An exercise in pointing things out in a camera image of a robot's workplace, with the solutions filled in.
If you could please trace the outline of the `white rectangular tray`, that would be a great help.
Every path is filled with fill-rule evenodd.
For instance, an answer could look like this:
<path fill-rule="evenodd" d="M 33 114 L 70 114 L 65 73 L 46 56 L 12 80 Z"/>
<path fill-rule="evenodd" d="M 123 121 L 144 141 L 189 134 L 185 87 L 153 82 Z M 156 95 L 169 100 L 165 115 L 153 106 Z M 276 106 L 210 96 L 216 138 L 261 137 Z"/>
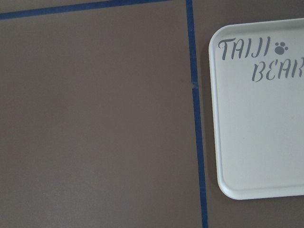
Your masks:
<path fill-rule="evenodd" d="M 209 43 L 221 191 L 235 200 L 304 193 L 304 20 L 228 25 Z"/>

